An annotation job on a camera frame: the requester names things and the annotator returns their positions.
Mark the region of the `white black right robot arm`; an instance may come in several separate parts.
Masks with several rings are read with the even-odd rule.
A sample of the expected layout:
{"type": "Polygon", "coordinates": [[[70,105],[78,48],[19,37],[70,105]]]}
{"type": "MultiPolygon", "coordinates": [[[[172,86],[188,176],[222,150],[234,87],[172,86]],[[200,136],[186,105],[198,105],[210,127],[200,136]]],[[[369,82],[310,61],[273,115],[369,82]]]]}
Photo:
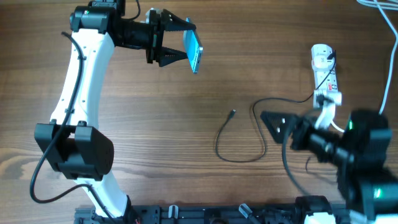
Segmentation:
{"type": "Polygon", "coordinates": [[[337,169],[338,190],[350,210],[374,221],[397,213],[397,177],[384,165],[392,139],[388,119],[374,110],[356,109],[342,135],[315,126],[315,117],[263,111],[261,119],[276,143],[308,150],[337,169]]]}

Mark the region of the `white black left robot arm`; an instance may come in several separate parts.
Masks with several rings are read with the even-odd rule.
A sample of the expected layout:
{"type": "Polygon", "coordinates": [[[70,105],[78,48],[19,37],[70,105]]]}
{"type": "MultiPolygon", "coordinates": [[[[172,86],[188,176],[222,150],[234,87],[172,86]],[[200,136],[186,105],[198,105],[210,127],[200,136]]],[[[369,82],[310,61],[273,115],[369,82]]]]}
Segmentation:
{"type": "Polygon", "coordinates": [[[138,223],[140,218],[112,173],[114,146],[98,129],[104,76],[116,47],[145,50],[148,63],[161,67],[185,60],[187,51],[162,45],[166,32],[195,31],[193,23],[166,9],[151,9],[144,21],[126,18],[124,1],[91,1],[70,15],[70,63],[60,99],[34,137],[42,162],[84,188],[101,223],[138,223]]]}

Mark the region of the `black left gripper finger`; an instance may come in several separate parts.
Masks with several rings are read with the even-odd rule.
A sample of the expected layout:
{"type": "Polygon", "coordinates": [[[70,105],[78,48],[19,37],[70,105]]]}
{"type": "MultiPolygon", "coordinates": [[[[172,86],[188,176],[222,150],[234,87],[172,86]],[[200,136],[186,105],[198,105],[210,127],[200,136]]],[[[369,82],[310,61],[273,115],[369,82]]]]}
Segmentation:
{"type": "Polygon", "coordinates": [[[166,9],[163,9],[160,13],[160,23],[164,31],[196,30],[195,24],[179,18],[166,9]]]}
{"type": "Polygon", "coordinates": [[[188,57],[186,52],[162,47],[158,58],[158,64],[159,67],[164,67],[176,61],[185,60],[187,58],[188,57]]]}

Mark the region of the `blue Galaxy S25 smartphone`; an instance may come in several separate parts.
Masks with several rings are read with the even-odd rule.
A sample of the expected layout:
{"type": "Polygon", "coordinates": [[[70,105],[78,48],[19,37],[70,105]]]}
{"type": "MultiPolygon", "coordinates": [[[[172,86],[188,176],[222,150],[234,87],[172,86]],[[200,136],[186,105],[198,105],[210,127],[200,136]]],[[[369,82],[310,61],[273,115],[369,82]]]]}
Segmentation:
{"type": "Polygon", "coordinates": [[[198,73],[201,56],[203,55],[203,45],[195,30],[185,30],[183,32],[183,46],[187,54],[190,67],[194,74],[198,73]]]}

